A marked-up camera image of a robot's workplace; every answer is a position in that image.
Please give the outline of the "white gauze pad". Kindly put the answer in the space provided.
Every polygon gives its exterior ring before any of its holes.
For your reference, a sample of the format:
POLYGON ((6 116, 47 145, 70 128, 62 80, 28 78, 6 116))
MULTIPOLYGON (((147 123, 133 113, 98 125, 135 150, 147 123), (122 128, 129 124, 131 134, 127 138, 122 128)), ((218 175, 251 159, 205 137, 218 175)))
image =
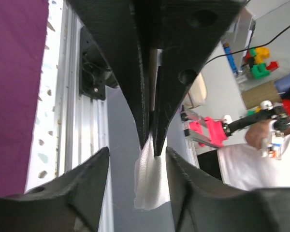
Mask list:
POLYGON ((165 142, 161 155, 155 157, 153 136, 150 134, 140 152, 134 168, 134 207, 136 209, 152 210, 170 201, 166 145, 165 142))

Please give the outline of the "operator hand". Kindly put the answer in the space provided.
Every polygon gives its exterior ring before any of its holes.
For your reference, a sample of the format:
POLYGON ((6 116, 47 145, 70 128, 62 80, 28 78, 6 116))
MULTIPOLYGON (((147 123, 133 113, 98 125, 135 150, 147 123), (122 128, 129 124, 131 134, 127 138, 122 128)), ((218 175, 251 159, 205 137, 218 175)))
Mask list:
POLYGON ((247 144, 256 149, 261 149, 263 139, 268 137, 271 120, 263 120, 253 124, 245 135, 247 144))

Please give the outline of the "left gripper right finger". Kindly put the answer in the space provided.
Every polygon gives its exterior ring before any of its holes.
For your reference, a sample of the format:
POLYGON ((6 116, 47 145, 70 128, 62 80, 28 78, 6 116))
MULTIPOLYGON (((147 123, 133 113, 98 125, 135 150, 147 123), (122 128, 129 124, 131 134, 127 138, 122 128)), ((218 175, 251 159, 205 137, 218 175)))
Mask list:
POLYGON ((290 232, 290 188, 243 191, 223 184, 166 148, 177 232, 290 232))

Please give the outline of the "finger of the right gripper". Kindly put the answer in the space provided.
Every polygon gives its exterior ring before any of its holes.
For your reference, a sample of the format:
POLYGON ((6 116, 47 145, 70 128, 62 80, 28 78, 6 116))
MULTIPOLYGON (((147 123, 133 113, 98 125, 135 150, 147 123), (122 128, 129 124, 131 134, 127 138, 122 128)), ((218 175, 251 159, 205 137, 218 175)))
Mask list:
POLYGON ((141 74, 135 93, 140 145, 162 152, 171 120, 243 0, 137 0, 141 74))
POLYGON ((149 136, 149 92, 131 0, 71 0, 112 70, 135 120, 140 146, 149 136))

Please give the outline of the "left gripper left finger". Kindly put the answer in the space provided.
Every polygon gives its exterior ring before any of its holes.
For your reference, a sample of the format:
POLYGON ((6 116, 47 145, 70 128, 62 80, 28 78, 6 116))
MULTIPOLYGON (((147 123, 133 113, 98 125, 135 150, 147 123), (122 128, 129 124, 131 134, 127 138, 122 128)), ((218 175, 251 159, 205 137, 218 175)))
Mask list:
POLYGON ((73 170, 26 194, 0 197, 0 232, 72 232, 79 219, 98 231, 109 168, 101 148, 73 170))

